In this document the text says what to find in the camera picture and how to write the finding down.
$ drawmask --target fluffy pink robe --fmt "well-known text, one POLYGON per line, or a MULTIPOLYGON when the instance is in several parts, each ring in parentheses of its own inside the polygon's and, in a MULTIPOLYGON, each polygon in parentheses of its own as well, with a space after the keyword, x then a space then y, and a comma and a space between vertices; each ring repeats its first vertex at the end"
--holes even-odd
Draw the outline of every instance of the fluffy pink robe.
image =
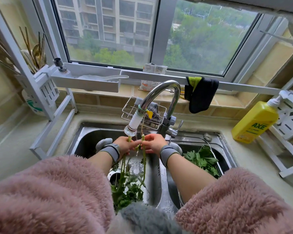
MULTIPOLYGON (((105 233, 115 217, 106 176, 53 157, 0 182, 0 233, 105 233)), ((193 233, 293 233, 293 209, 259 177, 231 169, 176 214, 193 233)))

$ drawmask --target hand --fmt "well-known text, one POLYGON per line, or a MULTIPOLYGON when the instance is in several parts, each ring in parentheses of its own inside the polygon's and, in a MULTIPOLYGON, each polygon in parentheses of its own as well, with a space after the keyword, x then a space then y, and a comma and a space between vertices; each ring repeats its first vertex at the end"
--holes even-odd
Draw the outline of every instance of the hand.
POLYGON ((137 147, 139 144, 141 144, 141 140, 136 140, 136 141, 130 141, 128 142, 128 137, 121 136, 118 137, 113 143, 117 144, 119 146, 119 160, 122 159, 124 154, 129 153, 130 150, 133 150, 135 147, 137 147))
POLYGON ((155 153, 160 157, 160 149, 167 145, 166 140, 160 134, 148 134, 144 137, 145 141, 142 141, 141 144, 145 145, 146 153, 155 153))

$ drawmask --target chrome faucet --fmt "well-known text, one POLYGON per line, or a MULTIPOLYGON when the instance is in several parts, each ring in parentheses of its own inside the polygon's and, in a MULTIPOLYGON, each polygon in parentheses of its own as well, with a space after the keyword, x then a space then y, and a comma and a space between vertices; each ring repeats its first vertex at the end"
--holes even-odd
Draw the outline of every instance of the chrome faucet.
POLYGON ((163 123, 159 126, 157 133, 161 134, 164 138, 165 135, 168 134, 172 137, 175 137, 178 133, 178 130, 173 130, 170 128, 170 126, 174 125, 176 122, 176 117, 172 116, 172 113, 177 105, 178 99, 180 97, 180 84, 175 80, 168 80, 165 81, 158 86, 156 86, 152 91, 148 93, 148 95, 144 98, 142 103, 140 104, 140 108, 137 111, 139 113, 144 114, 145 110, 147 110, 147 107, 150 105, 150 103, 164 90, 168 88, 174 88, 174 96, 172 97, 172 102, 167 110, 167 112, 164 115, 163 123))

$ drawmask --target wrist strap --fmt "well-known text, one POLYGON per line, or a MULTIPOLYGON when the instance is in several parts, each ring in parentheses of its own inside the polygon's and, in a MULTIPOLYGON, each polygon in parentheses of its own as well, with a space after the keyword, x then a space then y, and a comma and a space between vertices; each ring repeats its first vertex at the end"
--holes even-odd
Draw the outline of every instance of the wrist strap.
POLYGON ((117 144, 111 143, 107 144, 99 152, 107 152, 113 159, 114 162, 117 162, 119 159, 119 146, 117 144))
POLYGON ((169 145, 164 145, 160 149, 160 159, 161 159, 163 165, 165 166, 165 168, 167 168, 167 161, 173 153, 180 154, 176 149, 174 149, 173 147, 171 147, 169 145))

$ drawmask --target stainless steel sink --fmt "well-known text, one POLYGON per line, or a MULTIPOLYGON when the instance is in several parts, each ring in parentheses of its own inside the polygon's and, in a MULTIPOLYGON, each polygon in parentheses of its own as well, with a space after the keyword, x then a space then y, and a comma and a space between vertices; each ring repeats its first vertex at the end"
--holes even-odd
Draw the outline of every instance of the stainless steel sink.
MULTIPOLYGON (((85 158, 90 158, 96 153, 96 144, 104 138, 112 138, 115 140, 119 136, 124 136, 123 125, 95 124, 82 123, 70 145, 68 154, 76 154, 85 158)), ((184 152, 198 150, 201 146, 206 145, 203 140, 205 132, 186 132, 179 131, 178 136, 171 139, 166 136, 166 140, 177 143, 184 152)), ((216 158, 219 159, 218 170, 222 175, 230 168, 236 167, 236 164, 231 157, 221 135, 218 133, 209 133, 212 140, 209 142, 216 158)), ((143 158, 142 151, 138 154, 132 151, 129 164, 131 165, 130 172, 138 174, 142 171, 143 158)), ((168 213, 175 213, 181 207, 177 187, 172 180, 168 170, 164 167, 160 159, 155 154, 149 154, 146 160, 146 179, 143 201, 149 205, 160 208, 168 213)))

